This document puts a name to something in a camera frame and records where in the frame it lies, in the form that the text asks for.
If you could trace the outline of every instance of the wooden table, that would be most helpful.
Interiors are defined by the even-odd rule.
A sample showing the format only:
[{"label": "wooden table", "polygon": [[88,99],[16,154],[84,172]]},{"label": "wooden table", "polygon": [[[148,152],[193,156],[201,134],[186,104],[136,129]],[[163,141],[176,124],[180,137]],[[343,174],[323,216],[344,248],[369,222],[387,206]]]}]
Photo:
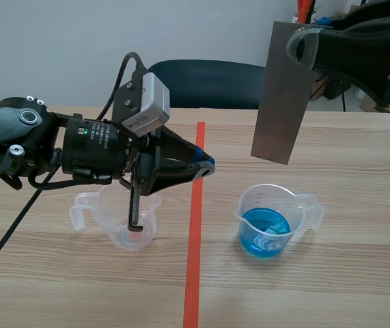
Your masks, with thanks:
[{"label": "wooden table", "polygon": [[[200,118],[217,171],[204,181],[199,326],[390,327],[390,114],[306,113],[288,166],[249,156],[255,111],[174,109],[168,126],[194,141]],[[270,261],[242,250],[233,216],[261,182],[326,206],[317,232]],[[72,229],[74,196],[97,189],[44,192],[25,217],[0,253],[0,327],[182,326],[191,184],[161,193],[156,238],[137,252],[96,224]],[[0,182],[0,238],[32,193]]]}]

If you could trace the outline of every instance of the white wall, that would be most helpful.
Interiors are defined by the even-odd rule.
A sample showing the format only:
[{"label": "white wall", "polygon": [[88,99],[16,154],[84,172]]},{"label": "white wall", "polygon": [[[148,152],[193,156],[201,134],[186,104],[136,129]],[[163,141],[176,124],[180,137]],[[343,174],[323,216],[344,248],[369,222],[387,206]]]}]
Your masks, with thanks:
[{"label": "white wall", "polygon": [[[104,105],[123,56],[264,66],[273,21],[296,0],[0,0],[0,100]],[[346,0],[318,0],[319,16]]]}]

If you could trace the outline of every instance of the metal plate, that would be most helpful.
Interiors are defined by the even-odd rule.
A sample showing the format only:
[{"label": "metal plate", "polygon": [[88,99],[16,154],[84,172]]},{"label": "metal plate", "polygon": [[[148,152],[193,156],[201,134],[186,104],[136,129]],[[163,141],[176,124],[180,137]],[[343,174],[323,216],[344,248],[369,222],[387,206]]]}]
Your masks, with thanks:
[{"label": "metal plate", "polygon": [[317,75],[295,64],[286,53],[289,37],[298,26],[274,22],[251,151],[251,156],[285,165],[289,163]]}]

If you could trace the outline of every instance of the empty measuring cup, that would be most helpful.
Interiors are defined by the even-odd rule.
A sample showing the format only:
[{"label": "empty measuring cup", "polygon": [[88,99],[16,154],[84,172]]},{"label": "empty measuring cup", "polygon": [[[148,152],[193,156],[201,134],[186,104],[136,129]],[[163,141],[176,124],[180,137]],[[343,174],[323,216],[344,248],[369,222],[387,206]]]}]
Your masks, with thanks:
[{"label": "empty measuring cup", "polygon": [[283,251],[304,219],[313,229],[319,228],[324,213],[316,195],[295,195],[274,184],[259,184],[242,194],[234,214],[240,220],[243,247],[269,258]]},{"label": "empty measuring cup", "polygon": [[75,230],[85,228],[84,210],[90,210],[110,239],[121,249],[141,249],[155,236],[155,209],[160,206],[161,198],[156,194],[140,197],[139,226],[143,231],[128,230],[130,191],[114,182],[98,193],[80,193],[75,197],[74,206],[69,210]]}]

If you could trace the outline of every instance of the measuring cup handle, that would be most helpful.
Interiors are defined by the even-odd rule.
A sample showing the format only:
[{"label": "measuring cup handle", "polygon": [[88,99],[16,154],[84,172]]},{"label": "measuring cup handle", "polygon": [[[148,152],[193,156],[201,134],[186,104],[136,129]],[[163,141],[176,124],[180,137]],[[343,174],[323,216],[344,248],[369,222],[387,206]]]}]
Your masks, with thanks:
[{"label": "measuring cup handle", "polygon": [[312,229],[318,229],[325,214],[325,207],[318,203],[318,196],[310,193],[295,195],[295,204],[305,211],[305,218]]},{"label": "measuring cup handle", "polygon": [[74,206],[69,209],[69,216],[76,231],[85,228],[84,210],[94,210],[99,193],[80,193],[74,199]]},{"label": "measuring cup handle", "polygon": [[314,205],[305,209],[305,218],[309,221],[311,229],[318,229],[325,215],[325,207]]}]

